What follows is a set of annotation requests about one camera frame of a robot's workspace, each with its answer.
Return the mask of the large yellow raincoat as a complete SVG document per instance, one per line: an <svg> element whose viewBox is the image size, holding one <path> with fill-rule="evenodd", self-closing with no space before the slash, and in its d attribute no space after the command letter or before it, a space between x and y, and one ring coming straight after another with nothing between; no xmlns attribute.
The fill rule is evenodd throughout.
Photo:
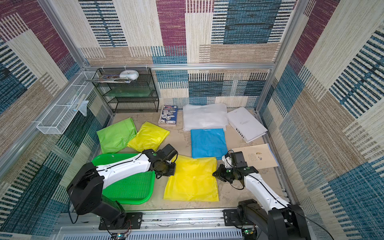
<svg viewBox="0 0 384 240"><path fill-rule="evenodd" d="M219 190L213 173L218 161L213 158L193 159L179 156L175 174L169 177L164 200L183 202L218 202Z"/></svg>

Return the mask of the blue raincoat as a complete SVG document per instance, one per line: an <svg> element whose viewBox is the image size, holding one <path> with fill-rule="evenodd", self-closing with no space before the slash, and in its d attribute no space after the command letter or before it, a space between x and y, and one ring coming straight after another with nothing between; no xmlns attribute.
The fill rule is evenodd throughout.
<svg viewBox="0 0 384 240"><path fill-rule="evenodd" d="M223 129L191 130L192 158L215 157L218 160L228 152Z"/></svg>

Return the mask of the green plastic basket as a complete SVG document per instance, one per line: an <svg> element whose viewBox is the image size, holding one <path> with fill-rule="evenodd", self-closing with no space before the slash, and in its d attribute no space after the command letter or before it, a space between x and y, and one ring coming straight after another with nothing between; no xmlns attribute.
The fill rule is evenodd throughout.
<svg viewBox="0 0 384 240"><path fill-rule="evenodd" d="M92 160L95 166L107 165L129 159L137 154L102 154ZM154 172L139 173L108 186L103 195L121 205L140 205L147 202L154 191Z"/></svg>

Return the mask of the white translucent raincoat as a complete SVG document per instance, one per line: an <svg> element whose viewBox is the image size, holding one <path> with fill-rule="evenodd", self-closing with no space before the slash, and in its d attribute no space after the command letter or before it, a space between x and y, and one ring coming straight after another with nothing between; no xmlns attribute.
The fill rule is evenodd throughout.
<svg viewBox="0 0 384 240"><path fill-rule="evenodd" d="M228 122L227 106L223 103L204 106L185 105L183 107L183 130L223 129Z"/></svg>

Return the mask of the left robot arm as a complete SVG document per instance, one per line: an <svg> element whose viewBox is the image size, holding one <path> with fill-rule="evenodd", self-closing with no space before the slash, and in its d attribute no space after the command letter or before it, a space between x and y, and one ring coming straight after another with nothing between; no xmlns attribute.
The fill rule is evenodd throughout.
<svg viewBox="0 0 384 240"><path fill-rule="evenodd" d="M70 203L77 215L95 214L102 219L101 230L129 228L129 217L123 206L103 195L110 185L130 176L154 172L158 177L175 174L179 153L170 144L157 152L144 150L136 157L116 163L95 166L84 164L67 187Z"/></svg>

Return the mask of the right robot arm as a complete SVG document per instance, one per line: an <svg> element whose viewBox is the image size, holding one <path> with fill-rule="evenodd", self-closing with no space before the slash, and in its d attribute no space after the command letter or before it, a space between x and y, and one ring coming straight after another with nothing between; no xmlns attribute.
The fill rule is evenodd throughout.
<svg viewBox="0 0 384 240"><path fill-rule="evenodd" d="M233 226L249 234L246 228L253 225L264 232L269 240L311 239L307 219L298 205L292 205L275 193L263 180L259 171L248 166L242 152L228 151L223 164L213 176L226 183L239 181L255 199L240 201L236 210L224 210L226 226Z"/></svg>

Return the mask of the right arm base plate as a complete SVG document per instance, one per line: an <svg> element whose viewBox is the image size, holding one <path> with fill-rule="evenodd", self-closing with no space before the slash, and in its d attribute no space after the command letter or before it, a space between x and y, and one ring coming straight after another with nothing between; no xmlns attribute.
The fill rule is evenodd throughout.
<svg viewBox="0 0 384 240"><path fill-rule="evenodd" d="M248 222L240 216L237 209L225 209L223 210L225 226L233 226L236 228L242 228L248 225Z"/></svg>

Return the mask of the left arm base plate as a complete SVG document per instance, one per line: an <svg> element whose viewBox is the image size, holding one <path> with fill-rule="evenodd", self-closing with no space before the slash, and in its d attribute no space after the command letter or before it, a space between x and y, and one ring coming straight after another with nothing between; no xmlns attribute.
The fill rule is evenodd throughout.
<svg viewBox="0 0 384 240"><path fill-rule="evenodd" d="M119 217L114 222L101 218L101 221L99 224L99 230L100 231L128 230L128 229L138 230L141 228L142 220L143 220L142 212L126 213L122 217Z"/></svg>

